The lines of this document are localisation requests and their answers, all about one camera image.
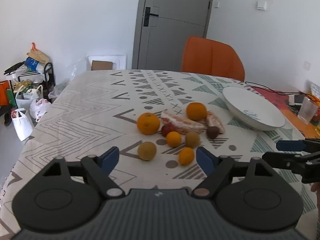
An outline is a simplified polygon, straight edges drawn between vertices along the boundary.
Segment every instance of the wall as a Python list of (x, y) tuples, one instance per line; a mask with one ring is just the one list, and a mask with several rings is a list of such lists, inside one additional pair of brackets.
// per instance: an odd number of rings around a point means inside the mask
[(138, 0), (0, 0), (0, 80), (31, 42), (53, 59), (57, 83), (87, 55), (127, 54), (131, 68), (137, 7)]
[(320, 85), (320, 0), (273, 0), (268, 12), (255, 9), (257, 0), (214, 1), (207, 38), (235, 49), (246, 81), (285, 91)]

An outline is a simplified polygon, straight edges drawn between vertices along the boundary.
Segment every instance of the brown cardboard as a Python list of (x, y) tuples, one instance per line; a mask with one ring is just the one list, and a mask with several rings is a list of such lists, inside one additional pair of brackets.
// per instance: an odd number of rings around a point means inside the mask
[(91, 70), (110, 70), (112, 69), (112, 62), (93, 60)]

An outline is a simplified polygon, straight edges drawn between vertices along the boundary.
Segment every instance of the red fruit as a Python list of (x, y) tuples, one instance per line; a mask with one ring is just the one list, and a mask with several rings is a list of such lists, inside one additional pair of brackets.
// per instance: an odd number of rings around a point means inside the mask
[(175, 132), (175, 131), (176, 131), (176, 128), (172, 123), (166, 123), (161, 128), (161, 134), (164, 137), (166, 137), (169, 132)]

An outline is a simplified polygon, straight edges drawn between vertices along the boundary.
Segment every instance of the gray door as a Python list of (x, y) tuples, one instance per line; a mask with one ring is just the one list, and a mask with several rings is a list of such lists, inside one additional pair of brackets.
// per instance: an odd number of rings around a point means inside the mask
[(146, 0), (138, 68), (180, 71), (188, 37), (204, 35), (208, 8), (209, 0)]

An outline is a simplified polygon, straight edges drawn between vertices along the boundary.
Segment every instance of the white bowl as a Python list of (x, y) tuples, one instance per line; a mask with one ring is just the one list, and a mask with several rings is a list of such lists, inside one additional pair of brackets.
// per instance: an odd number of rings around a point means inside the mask
[(278, 108), (249, 90), (226, 87), (222, 94), (230, 112), (257, 130), (272, 131), (285, 124), (285, 118)]

